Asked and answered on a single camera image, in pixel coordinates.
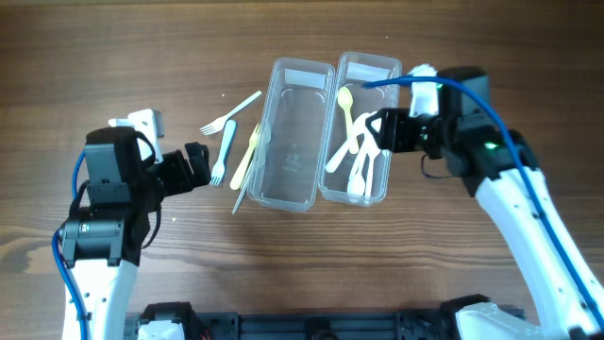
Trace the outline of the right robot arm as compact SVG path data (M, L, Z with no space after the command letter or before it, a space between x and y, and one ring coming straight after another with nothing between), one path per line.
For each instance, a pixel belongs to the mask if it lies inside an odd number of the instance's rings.
M411 90L426 112L383 108L370 133L392 153L421 151L445 160L451 176L490 216L531 294L532 324L476 294L442 303L442 334L451 339L600 339L603 286L585 262L550 197L545 175L524 137L490 104L490 81L476 66L371 82Z

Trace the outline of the white spoon crosswise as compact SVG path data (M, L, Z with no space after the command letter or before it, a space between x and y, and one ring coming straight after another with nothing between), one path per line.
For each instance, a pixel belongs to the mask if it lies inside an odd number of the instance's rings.
M376 146L376 141L373 137L365 137L363 139L363 143L361 145L360 151L353 163L353 166L350 171L349 178L354 178L359 172L362 172L362 167L365 163L365 158L367 157L368 151Z

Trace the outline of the white spoon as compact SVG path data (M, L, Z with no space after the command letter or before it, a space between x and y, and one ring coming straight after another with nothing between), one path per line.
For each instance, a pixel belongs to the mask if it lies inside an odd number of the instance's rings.
M367 157L369 158L364 195L370 196L372 194L375 159L380 154L381 150L375 143L372 143L371 141L367 141L363 145L365 146Z
M374 112L366 112L361 114L352 125L352 132L347 137L346 141L340 146L340 148L334 153L331 159L327 162L325 166L325 170L328 173L334 173L342 160L344 159L345 154L348 152L350 146L357 141L357 137L362 134L366 130L365 121L367 118L374 115Z

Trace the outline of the yellow plastic spoon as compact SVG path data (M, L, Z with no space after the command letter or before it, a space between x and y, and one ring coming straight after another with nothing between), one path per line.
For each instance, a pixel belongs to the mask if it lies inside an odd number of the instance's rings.
M354 99L350 90L345 86L341 87L338 91L337 103L344 112L346 137L348 139L353 137L353 119L351 114L353 102Z

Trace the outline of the light blue plastic fork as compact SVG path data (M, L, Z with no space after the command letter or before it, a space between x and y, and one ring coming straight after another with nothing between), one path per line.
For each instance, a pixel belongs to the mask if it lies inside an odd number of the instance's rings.
M218 159L211 170L210 185L219 186L224 178L226 172L226 159L232 144L232 140L235 136L236 129L237 123L235 121L228 120L226 122Z

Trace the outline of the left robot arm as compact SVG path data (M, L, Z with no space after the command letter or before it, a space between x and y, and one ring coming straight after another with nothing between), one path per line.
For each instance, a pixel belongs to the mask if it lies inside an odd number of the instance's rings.
M89 178L55 232L53 255L66 286L65 339L120 339L141 254L159 230L161 202L210 181L209 151L198 142L143 157L148 138L132 127L86 137Z

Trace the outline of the white spoon bowl down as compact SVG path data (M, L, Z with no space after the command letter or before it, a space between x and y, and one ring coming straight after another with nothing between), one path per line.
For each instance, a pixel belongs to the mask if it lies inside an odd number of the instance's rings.
M347 185L347 192L354 196L363 196L365 190L365 180L362 176L362 172L359 172L354 178L349 179Z

